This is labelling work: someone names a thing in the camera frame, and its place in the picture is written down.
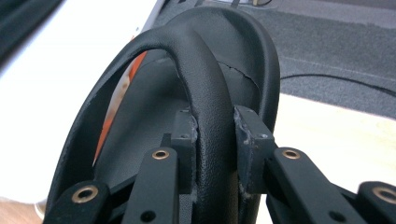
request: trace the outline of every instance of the black cable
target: black cable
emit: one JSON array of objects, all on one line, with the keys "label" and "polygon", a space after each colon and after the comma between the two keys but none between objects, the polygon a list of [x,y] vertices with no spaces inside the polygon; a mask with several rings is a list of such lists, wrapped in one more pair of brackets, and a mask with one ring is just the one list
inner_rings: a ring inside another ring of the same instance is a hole
[{"label": "black cable", "polygon": [[354,79],[350,79],[350,78],[347,78],[347,77],[337,77],[337,76],[326,75],[326,74],[295,74],[295,75],[289,75],[289,76],[281,77],[280,80],[285,80],[285,79],[295,78],[295,77],[328,77],[328,78],[335,78],[335,79],[340,79],[340,80],[344,80],[344,81],[360,84],[362,86],[374,89],[376,91],[381,91],[381,92],[384,92],[385,94],[388,94],[390,96],[396,97],[396,91],[392,91],[392,90],[387,89],[387,88],[383,88],[383,87],[380,87],[380,86],[368,84],[368,83],[365,83],[365,82],[362,82],[362,81],[358,81],[358,80],[354,80]]}]

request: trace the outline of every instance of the metal ring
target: metal ring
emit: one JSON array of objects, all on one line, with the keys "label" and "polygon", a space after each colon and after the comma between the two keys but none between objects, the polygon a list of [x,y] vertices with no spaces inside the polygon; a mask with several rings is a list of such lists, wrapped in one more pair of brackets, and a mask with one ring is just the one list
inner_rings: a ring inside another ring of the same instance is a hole
[{"label": "metal ring", "polygon": [[72,197],[73,203],[87,203],[98,195],[99,189],[94,185],[88,185],[78,189]]},{"label": "metal ring", "polygon": [[[386,193],[392,195],[393,198],[385,196],[384,194],[382,194],[383,192],[386,192]],[[393,189],[387,189],[387,188],[384,188],[384,187],[375,187],[375,188],[373,188],[373,194],[376,197],[384,200],[387,203],[396,204],[396,191],[394,191]]]},{"label": "metal ring", "polygon": [[290,150],[290,149],[284,150],[282,152],[282,154],[283,154],[284,157],[286,157],[288,159],[291,159],[291,160],[297,160],[297,159],[300,159],[300,157],[301,157],[300,153],[298,153],[298,152],[296,152],[294,150]]},{"label": "metal ring", "polygon": [[152,153],[152,158],[155,160],[164,160],[169,157],[169,152],[165,150],[157,150],[154,153]]}]

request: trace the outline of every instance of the wooden floor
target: wooden floor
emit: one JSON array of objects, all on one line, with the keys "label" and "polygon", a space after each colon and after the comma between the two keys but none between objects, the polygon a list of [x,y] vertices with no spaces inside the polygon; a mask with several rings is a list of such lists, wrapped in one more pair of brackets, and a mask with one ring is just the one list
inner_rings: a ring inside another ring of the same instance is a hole
[{"label": "wooden floor", "polygon": [[[304,151],[332,181],[356,192],[363,181],[396,185],[396,121],[281,94],[275,137]],[[262,200],[258,223],[271,223]],[[40,223],[30,204],[0,202],[0,223]]]}]

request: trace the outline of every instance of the gray carpet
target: gray carpet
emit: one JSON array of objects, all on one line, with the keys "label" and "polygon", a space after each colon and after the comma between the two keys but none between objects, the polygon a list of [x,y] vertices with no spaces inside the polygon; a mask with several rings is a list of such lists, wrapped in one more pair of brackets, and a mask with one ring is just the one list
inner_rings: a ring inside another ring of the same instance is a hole
[{"label": "gray carpet", "polygon": [[[281,92],[396,119],[396,2],[345,2],[273,0],[265,7],[238,9],[255,17],[273,38],[282,77],[318,75],[284,79]],[[170,1],[156,25],[195,3]]]}]

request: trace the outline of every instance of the white surface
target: white surface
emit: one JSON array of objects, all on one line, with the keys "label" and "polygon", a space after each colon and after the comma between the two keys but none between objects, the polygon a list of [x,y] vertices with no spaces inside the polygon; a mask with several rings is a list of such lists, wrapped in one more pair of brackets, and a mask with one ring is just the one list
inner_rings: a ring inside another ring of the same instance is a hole
[{"label": "white surface", "polygon": [[160,3],[64,1],[2,68],[0,197],[24,203],[47,197],[80,106],[123,46],[150,27],[154,18],[146,21]]}]

